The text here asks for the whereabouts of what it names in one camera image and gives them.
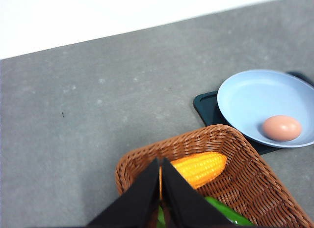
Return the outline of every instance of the corn cob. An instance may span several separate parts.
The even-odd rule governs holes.
[[[197,189],[214,180],[224,170],[227,157],[218,152],[196,153],[172,161],[184,179]]]

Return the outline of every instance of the dark tray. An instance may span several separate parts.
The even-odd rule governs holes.
[[[300,72],[290,71],[287,73],[295,77],[298,77],[314,86],[314,82]],[[194,98],[193,101],[194,108],[198,112],[206,126],[214,124],[229,125],[229,123],[226,121],[218,107],[217,93],[218,91],[213,91],[206,94],[200,94]],[[256,149],[256,151],[260,155],[280,149],[260,144],[247,137],[246,139],[248,140],[248,142],[250,142],[250,144]]]

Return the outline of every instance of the light blue plate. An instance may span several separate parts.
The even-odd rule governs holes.
[[[217,101],[226,120],[259,143],[278,148],[314,143],[314,87],[297,77],[273,70],[240,72],[221,85]],[[275,115],[297,119],[301,135],[287,142],[267,138],[262,124]]]

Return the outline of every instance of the brown wicker basket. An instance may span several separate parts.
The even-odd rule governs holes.
[[[275,173],[236,129],[212,125],[160,141],[124,155],[116,167],[122,194],[155,158],[170,161],[193,153],[217,151],[228,157],[224,171],[197,191],[212,196],[251,222],[268,227],[314,228]]]

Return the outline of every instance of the egg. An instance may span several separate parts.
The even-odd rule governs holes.
[[[277,115],[266,119],[262,129],[272,140],[291,141],[301,134],[302,126],[291,116]]]

